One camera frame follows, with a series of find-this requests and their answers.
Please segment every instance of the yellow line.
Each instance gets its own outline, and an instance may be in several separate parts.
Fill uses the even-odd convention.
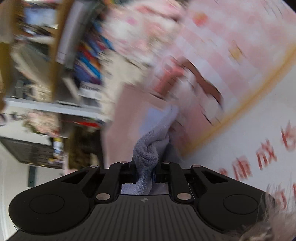
[[[284,64],[269,75],[266,81],[261,85],[261,87],[255,91],[251,96],[249,96],[243,104],[236,109],[232,114],[224,117],[222,122],[214,127],[212,127],[205,135],[199,139],[188,143],[184,148],[180,150],[183,157],[192,154],[197,148],[207,144],[218,134],[222,133],[225,128],[229,127],[232,123],[238,120],[246,111],[250,110],[260,99],[262,99],[266,94],[268,94],[276,84],[282,80],[282,78],[289,72],[296,62],[296,45],[294,44],[289,51],[287,51]]]

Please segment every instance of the circular pad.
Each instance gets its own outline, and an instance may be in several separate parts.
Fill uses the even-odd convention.
[[[235,214],[249,214],[258,207],[257,201],[247,195],[231,195],[225,198],[223,203],[228,211]]]
[[[39,214],[50,214],[59,211],[65,204],[62,197],[52,194],[42,195],[30,202],[30,208]]]

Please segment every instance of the logo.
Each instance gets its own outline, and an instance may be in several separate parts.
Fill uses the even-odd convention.
[[[143,199],[140,199],[142,202],[147,202],[148,201],[148,198],[143,198]]]

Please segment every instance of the ribbed surface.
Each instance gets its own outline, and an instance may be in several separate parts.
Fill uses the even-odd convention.
[[[193,207],[168,195],[119,196],[95,207],[78,227],[52,236],[17,232],[10,241],[217,241],[220,234],[206,226]]]

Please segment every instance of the gray cloth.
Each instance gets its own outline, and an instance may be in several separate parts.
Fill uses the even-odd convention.
[[[165,153],[163,154],[162,161],[169,161],[181,164],[183,160],[178,155],[174,146],[169,143],[165,148]],[[169,194],[168,184],[167,183],[152,183],[152,188],[149,195],[164,195]]]
[[[162,158],[169,143],[168,129],[176,119],[178,107],[169,106],[166,115],[141,139],[133,149],[139,180],[136,184],[123,184],[121,194],[148,195],[152,187],[152,171],[158,160]]]

